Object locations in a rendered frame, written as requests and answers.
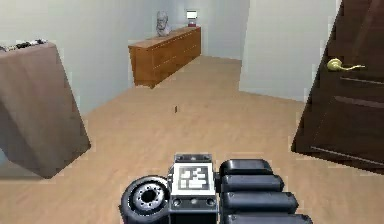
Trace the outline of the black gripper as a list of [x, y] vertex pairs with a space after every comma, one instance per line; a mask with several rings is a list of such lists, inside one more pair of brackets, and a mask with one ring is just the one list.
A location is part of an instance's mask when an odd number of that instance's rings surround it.
[[123, 224], [169, 224], [169, 196], [165, 177], [148, 175], [134, 180], [121, 196]]

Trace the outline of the brown cabinet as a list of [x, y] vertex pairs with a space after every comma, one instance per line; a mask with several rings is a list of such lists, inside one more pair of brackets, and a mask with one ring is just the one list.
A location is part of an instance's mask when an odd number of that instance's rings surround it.
[[0, 150], [50, 179], [91, 147], [57, 46], [0, 53]]

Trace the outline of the orange wooden sideboard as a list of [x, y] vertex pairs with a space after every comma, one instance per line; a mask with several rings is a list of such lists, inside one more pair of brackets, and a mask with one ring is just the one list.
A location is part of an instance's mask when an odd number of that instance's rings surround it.
[[165, 37], [128, 46], [134, 84], [154, 88], [201, 55], [201, 28], [182, 27]]

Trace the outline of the grey bust statue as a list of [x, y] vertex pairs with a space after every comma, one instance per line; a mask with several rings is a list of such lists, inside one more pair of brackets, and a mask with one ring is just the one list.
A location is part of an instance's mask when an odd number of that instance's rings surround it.
[[165, 11], [157, 12], [156, 31], [160, 37], [167, 36], [171, 32], [171, 28], [168, 25], [168, 14]]

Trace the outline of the white table lamp red base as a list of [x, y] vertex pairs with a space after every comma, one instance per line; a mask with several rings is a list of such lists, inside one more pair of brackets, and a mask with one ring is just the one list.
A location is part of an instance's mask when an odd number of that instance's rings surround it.
[[196, 10], [187, 10], [186, 17], [188, 19], [188, 26], [195, 27], [197, 20], [197, 11]]

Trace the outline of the small black objects on cabinet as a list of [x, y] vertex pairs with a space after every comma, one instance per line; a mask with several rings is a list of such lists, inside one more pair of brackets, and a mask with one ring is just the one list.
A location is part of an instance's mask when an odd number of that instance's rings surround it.
[[17, 43], [15, 45], [0, 46], [0, 51], [9, 52], [9, 51], [14, 51], [14, 50], [18, 50], [18, 49], [28, 48], [31, 46], [45, 44], [47, 42], [48, 41], [45, 39], [36, 39], [36, 40], [32, 40], [32, 41], [25, 41], [25, 42]]

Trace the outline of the dark brown room door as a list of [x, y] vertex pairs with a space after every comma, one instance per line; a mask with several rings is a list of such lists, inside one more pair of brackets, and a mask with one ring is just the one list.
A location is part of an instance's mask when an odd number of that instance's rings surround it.
[[291, 150], [384, 175], [384, 0], [341, 0]]

